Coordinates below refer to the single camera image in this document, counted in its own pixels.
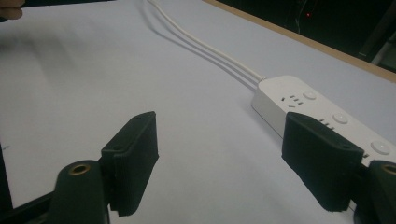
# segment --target power strip socket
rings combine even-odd
[[[296,112],[319,120],[363,149],[364,165],[368,166],[374,160],[396,162],[396,146],[297,77],[283,76],[261,81],[252,106],[282,138],[286,114]]]

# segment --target table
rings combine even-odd
[[[213,7],[159,1],[182,27],[267,77],[296,76],[395,143],[396,86]],[[252,109],[254,83],[201,51],[146,1],[24,10],[0,24],[0,136],[15,206],[97,160],[156,111],[160,158],[136,214],[112,223],[352,223],[328,213]]]

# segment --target brass insert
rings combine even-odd
[[[83,175],[87,173],[91,169],[91,166],[88,164],[78,164],[70,168],[69,174],[70,175]]]
[[[396,175],[396,165],[385,164],[382,165],[382,169],[391,175]]]

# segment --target dark background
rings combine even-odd
[[[380,24],[393,0],[218,1],[367,62],[396,30],[394,19]],[[384,30],[380,34],[375,32],[379,26]],[[362,50],[371,35],[375,42]]]

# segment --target power cord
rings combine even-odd
[[[246,73],[248,73],[252,78],[254,78],[257,82],[261,82],[262,80],[266,79],[266,77],[260,76],[259,74],[257,74],[256,72],[254,72],[253,70],[249,69],[248,67],[246,67],[245,65],[243,65],[242,63],[238,62],[236,59],[232,58],[231,56],[227,55],[226,53],[221,52],[218,49],[215,49],[211,46],[209,46],[208,44],[206,44],[205,42],[203,42],[202,40],[198,39],[197,37],[193,36],[192,34],[190,34],[189,32],[185,31],[183,28],[181,28],[175,21],[173,21],[168,15],[166,15],[166,13],[163,11],[163,9],[159,6],[159,4],[154,1],[154,0],[147,0],[150,4],[152,4],[159,12],[160,14],[175,28],[177,29],[179,32],[181,32],[184,36],[186,36],[188,39],[194,41],[195,43],[197,43],[198,45],[202,46],[205,49],[208,49],[210,51],[212,51],[213,53],[219,55],[221,58],[227,60],[230,63],[233,63],[235,66],[237,66],[238,68],[242,69],[243,71],[245,71]]]

